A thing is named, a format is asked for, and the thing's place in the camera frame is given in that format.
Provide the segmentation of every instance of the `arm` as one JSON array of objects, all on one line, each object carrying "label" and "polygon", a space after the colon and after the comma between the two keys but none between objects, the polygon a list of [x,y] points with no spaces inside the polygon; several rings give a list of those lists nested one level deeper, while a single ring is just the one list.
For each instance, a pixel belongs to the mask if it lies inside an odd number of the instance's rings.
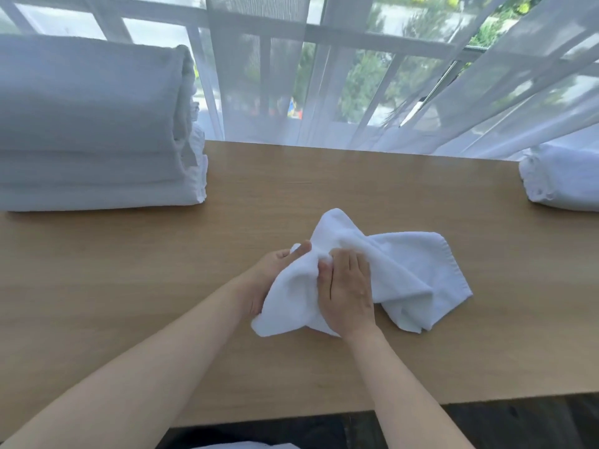
[{"label": "arm", "polygon": [[472,449],[443,408],[397,357],[374,322],[370,266],[335,249],[319,262],[319,306],[350,347],[390,449]]},{"label": "arm", "polygon": [[273,252],[185,315],[58,397],[2,449],[152,449],[241,319],[275,277],[310,250]]}]

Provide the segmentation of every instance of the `dark floor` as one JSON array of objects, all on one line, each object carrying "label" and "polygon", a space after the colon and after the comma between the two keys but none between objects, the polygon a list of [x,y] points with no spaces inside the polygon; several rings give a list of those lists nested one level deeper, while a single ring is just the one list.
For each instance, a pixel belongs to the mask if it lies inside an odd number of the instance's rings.
[{"label": "dark floor", "polygon": [[[599,393],[447,405],[477,449],[599,449]],[[386,449],[373,412],[172,429],[157,449],[235,441],[301,449]]]}]

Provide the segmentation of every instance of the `left hand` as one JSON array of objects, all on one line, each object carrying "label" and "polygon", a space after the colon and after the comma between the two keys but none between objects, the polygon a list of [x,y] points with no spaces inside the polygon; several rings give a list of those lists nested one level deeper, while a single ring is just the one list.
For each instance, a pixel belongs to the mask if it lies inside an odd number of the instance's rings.
[{"label": "left hand", "polygon": [[260,258],[258,263],[245,271],[241,277],[255,290],[249,296],[247,302],[247,311],[251,316],[256,316],[262,312],[264,299],[273,285],[274,279],[282,270],[296,261],[302,255],[307,254],[312,249],[310,241],[303,241],[301,245],[293,252],[290,249],[277,250],[270,252]]}]

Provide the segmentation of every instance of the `right hand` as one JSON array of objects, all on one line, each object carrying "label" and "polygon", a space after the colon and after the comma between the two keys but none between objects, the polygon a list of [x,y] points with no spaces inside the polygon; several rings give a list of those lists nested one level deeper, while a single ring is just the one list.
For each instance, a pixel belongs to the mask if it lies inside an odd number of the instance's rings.
[{"label": "right hand", "polygon": [[318,262],[318,306],[326,324],[349,341],[376,328],[370,265],[362,253],[333,249],[333,264]]}]

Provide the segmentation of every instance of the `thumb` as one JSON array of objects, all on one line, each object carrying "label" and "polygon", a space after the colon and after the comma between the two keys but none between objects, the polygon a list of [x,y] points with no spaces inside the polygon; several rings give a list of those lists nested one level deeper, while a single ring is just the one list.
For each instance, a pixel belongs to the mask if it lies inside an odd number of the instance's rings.
[{"label": "thumb", "polygon": [[287,268],[287,266],[289,266],[291,263],[296,261],[302,255],[307,254],[311,250],[312,250],[312,243],[307,240],[303,241],[296,250],[294,250],[289,255],[287,255],[285,258],[283,258],[283,264]]},{"label": "thumb", "polygon": [[333,268],[325,260],[318,260],[318,300],[331,299]]}]

